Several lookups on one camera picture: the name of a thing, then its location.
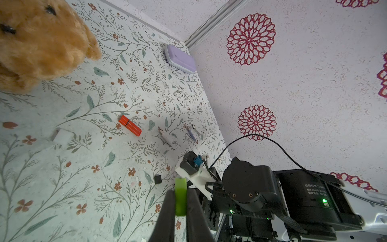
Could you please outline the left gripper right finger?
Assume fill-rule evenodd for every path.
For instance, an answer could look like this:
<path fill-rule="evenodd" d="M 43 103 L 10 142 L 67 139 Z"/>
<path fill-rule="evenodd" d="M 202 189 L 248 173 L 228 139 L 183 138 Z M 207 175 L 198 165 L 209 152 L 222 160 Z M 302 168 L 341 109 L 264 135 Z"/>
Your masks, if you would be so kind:
<path fill-rule="evenodd" d="M 195 189 L 187 190 L 186 241 L 215 242 Z"/>

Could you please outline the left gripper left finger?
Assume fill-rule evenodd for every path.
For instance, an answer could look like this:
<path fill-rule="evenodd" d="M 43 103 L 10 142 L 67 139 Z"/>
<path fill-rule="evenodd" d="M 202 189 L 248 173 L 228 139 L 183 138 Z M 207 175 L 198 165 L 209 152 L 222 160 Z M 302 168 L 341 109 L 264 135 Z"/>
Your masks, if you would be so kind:
<path fill-rule="evenodd" d="M 174 242 L 175 192 L 166 193 L 160 214 L 148 242 Z"/>

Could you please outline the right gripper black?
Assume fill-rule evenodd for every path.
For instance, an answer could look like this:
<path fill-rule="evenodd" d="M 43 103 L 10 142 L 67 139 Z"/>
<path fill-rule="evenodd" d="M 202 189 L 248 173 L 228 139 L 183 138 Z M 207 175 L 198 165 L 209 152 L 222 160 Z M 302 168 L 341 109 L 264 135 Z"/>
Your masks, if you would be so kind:
<path fill-rule="evenodd" d="M 241 242 L 247 238 L 249 242 L 276 242 L 277 231 L 273 229 L 274 213 L 269 208 L 268 198 L 263 192 L 258 198 L 263 199 L 263 207 L 256 212 L 244 209 L 220 187 L 214 190 L 221 195 L 210 194 L 209 200 L 204 194 L 204 185 L 195 186 L 199 201 L 204 210 L 205 219 L 210 230 L 215 231 L 216 242 Z"/>

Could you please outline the green usb drive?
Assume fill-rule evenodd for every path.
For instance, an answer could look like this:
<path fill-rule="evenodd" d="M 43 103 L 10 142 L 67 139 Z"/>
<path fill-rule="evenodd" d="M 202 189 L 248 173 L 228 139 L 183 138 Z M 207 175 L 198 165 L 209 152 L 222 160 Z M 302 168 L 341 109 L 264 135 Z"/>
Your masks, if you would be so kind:
<path fill-rule="evenodd" d="M 187 181 L 186 178 L 175 180 L 175 215 L 186 216 L 187 210 Z"/>

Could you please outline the red usb drive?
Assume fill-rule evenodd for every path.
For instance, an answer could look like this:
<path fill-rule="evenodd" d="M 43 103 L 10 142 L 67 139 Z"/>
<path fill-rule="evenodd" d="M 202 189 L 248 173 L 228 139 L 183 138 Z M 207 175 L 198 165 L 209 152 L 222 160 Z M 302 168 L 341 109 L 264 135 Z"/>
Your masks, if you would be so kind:
<path fill-rule="evenodd" d="M 121 116 L 121 118 L 119 119 L 119 123 L 125 128 L 127 128 L 129 131 L 131 131 L 137 137 L 141 136 L 142 130 L 126 116 Z"/>

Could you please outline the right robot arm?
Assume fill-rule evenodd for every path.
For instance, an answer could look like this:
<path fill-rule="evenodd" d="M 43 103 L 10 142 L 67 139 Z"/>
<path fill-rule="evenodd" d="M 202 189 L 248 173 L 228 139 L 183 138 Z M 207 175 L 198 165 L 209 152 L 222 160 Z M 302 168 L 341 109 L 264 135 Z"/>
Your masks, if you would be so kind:
<path fill-rule="evenodd" d="M 219 176 L 205 157 L 186 153 L 189 177 L 209 176 L 201 188 L 218 242 L 336 242 L 361 233 L 387 237 L 387 197 L 333 175 L 297 169 L 273 171 L 233 158 Z"/>

